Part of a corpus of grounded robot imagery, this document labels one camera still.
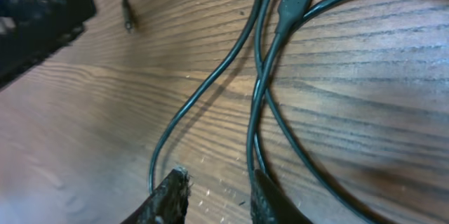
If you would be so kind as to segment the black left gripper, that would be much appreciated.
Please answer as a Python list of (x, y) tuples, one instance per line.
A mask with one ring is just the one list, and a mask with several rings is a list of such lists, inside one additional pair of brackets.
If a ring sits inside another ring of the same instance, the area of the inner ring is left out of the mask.
[(1, 88), (69, 46), (95, 15), (94, 0), (1, 0)]

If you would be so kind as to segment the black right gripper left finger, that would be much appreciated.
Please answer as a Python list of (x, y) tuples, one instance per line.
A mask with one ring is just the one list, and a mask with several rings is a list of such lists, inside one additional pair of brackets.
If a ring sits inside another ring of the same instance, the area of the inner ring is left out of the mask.
[(189, 173), (176, 166), (121, 224), (184, 224), (189, 205)]

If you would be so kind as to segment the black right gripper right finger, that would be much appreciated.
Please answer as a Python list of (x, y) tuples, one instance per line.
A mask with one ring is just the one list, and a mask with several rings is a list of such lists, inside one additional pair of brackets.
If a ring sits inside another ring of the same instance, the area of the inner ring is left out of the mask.
[(253, 224), (312, 224), (260, 169), (251, 182), (250, 214)]

